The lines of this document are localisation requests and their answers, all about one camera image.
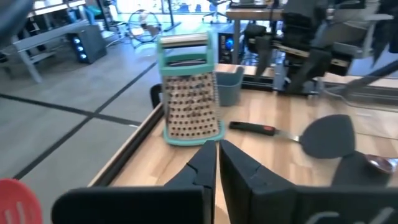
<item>metal spoon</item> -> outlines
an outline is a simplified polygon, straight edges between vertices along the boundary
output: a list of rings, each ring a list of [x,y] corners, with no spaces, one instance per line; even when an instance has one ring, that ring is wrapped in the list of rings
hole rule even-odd
[[[398,158],[389,158],[370,154],[365,155],[365,158],[369,164],[387,174],[393,174],[398,166]]]

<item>computer tower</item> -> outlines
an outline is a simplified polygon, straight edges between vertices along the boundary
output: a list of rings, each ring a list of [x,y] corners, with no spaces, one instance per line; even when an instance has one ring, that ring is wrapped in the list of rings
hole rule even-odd
[[[97,25],[79,27],[68,33],[67,38],[80,63],[91,64],[107,54],[106,42]]]
[[[228,26],[223,32],[218,33],[218,63],[232,64],[232,52],[234,46],[234,27]],[[240,30],[238,64],[244,57],[244,36]]]

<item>black floor line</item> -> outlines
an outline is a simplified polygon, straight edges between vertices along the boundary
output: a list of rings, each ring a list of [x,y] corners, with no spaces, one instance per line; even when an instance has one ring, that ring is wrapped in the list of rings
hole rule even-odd
[[[135,84],[141,77],[143,77],[149,70],[151,70],[157,62],[152,63],[147,67],[144,71],[142,71],[136,78],[131,80],[127,85],[125,85],[123,88],[121,88],[117,93],[115,93],[109,100],[107,100],[104,104],[102,104],[97,110],[95,110],[94,114],[91,114],[87,116],[81,123],[76,125],[72,130],[66,133],[66,135],[62,136],[56,143],[54,143],[52,146],[50,146],[48,149],[46,149],[43,153],[41,153],[35,160],[33,160],[30,164],[25,166],[20,172],[18,172],[14,178],[17,180],[22,179],[24,176],[26,176],[30,171],[32,171],[35,167],[37,167],[45,158],[47,158],[51,153],[53,153],[55,150],[57,150],[63,143],[65,143],[67,140],[69,140],[74,134],[76,134],[85,124],[87,124],[89,121],[91,121],[93,118],[96,118],[96,116],[100,117],[105,117],[107,115],[99,114],[102,110],[104,110],[109,104],[111,104],[118,96],[120,96],[123,92],[125,92],[130,86]]]
[[[77,108],[72,108],[69,106],[62,106],[62,105],[56,105],[53,103],[46,103],[46,102],[42,102],[42,101],[37,101],[37,100],[30,100],[27,98],[21,98],[18,96],[11,96],[11,95],[6,95],[6,94],[2,94],[0,93],[0,98],[4,98],[7,100],[14,100],[14,101],[18,101],[21,103],[28,103],[28,104],[32,104],[32,105],[36,105],[36,106],[43,106],[46,108],[51,108],[51,109],[56,109],[56,110],[61,110],[61,111],[67,111],[67,112],[71,112],[71,113],[76,113],[76,114],[80,114],[83,116],[87,116],[87,117],[94,117],[97,119],[103,119],[106,121],[112,121],[115,123],[119,123],[119,124],[126,124],[126,125],[134,125],[134,126],[139,126],[141,124],[141,122],[138,121],[133,121],[130,119],[124,119],[124,118],[118,118],[115,116],[110,116],[110,115],[104,115],[104,114],[98,114],[95,112],[90,112],[90,111],[85,111],[85,110],[80,110]]]
[[[57,142],[52,144],[48,149],[46,149],[43,153],[41,153],[35,160],[33,160],[30,164],[25,166],[21,171],[19,171],[14,179],[21,180],[25,175],[27,175],[30,171],[32,171],[37,165],[39,165],[45,158],[47,158],[51,153],[57,150],[63,143],[65,143],[68,139],[70,139],[74,134],[76,134],[85,124],[91,121],[91,117],[85,118],[82,122],[72,128],[66,135],[62,136]]]

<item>desk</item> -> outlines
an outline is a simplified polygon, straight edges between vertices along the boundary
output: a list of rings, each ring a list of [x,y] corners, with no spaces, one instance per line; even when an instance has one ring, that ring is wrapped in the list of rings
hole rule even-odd
[[[69,25],[66,25],[66,26],[63,26],[63,27],[51,29],[47,32],[43,32],[38,35],[27,37],[25,39],[19,40],[17,38],[17,36],[14,36],[11,38],[11,43],[16,48],[23,63],[27,66],[31,77],[37,83],[40,83],[42,81],[42,77],[36,70],[34,63],[39,62],[39,61],[53,55],[54,52],[43,52],[36,56],[30,57],[27,54],[26,50],[29,50],[38,45],[45,44],[48,41],[53,40],[57,37],[63,36],[79,27],[87,26],[89,23],[86,20],[86,14],[83,9],[84,4],[86,4],[85,0],[76,0],[76,1],[67,2],[65,4],[56,4],[56,5],[52,5],[52,6],[40,7],[38,9],[34,9],[34,10],[32,10],[31,13],[29,13],[29,15],[27,16],[28,18],[33,17],[33,16],[38,16],[38,15],[46,15],[50,12],[68,9],[69,7],[78,7],[82,20],[72,23],[72,24],[69,24]]]
[[[252,75],[255,67],[245,67]],[[235,65],[218,65],[220,72],[232,72]],[[272,75],[267,69],[264,75]],[[333,80],[332,74],[326,76]],[[229,121],[247,121],[277,126],[280,129],[301,133],[314,119],[334,113],[351,114],[356,129],[357,150],[365,153],[398,157],[398,141],[370,136],[370,129],[378,124],[379,134],[398,138],[398,115],[373,111],[372,120],[362,118],[359,111],[327,100],[310,100],[277,96],[274,93],[242,90],[238,105],[222,108],[226,124]],[[104,168],[92,180],[92,185],[137,186],[163,185],[172,178],[199,147],[175,147],[166,144],[162,137],[164,127],[163,108],[157,105],[139,129],[127,139]],[[339,159],[319,160],[306,156],[297,143],[272,139],[256,134],[227,130],[225,139],[240,147],[268,169],[301,185],[329,185]],[[398,186],[398,174],[390,186]],[[229,223],[220,175],[216,179],[215,223]]]
[[[328,9],[327,13],[331,14],[333,9]],[[272,11],[272,21],[282,20],[283,9],[274,9]],[[239,38],[241,30],[241,20],[257,20],[267,21],[271,16],[271,9],[227,9],[226,15],[228,18],[234,21],[234,46],[232,52],[232,63],[238,64],[238,52],[239,52]]]

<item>wooden table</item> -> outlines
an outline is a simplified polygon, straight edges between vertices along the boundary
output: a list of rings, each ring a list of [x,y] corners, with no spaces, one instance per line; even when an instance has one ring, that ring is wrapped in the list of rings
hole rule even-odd
[[[235,69],[235,65],[222,64],[216,68],[222,72],[233,72]],[[255,67],[245,67],[245,74],[254,74],[254,71]],[[272,75],[272,69],[267,69],[263,75]],[[327,74],[325,79],[344,83],[352,77]],[[391,85],[392,82],[398,81],[381,80],[375,85]],[[109,182],[110,186],[163,185],[191,159],[199,147],[170,146],[164,141],[162,113],[162,105],[158,105],[92,180],[90,186],[98,185],[99,182]],[[351,115],[358,151],[398,157],[398,115],[395,113],[350,108],[324,98],[309,100],[256,90],[241,90],[241,100],[236,106],[221,109],[226,124],[230,121],[262,123],[297,134],[313,120],[337,113]],[[308,157],[297,143],[282,139],[232,130],[227,130],[225,139],[268,169],[300,185],[330,185],[339,163],[339,159]],[[393,176],[389,185],[398,186],[398,174]],[[219,174],[216,186],[215,223],[229,223]]]
[[[274,9],[272,12],[273,20],[282,19],[283,9]],[[227,9],[226,15],[232,20],[257,20],[257,21],[267,21],[270,18],[270,9]]]

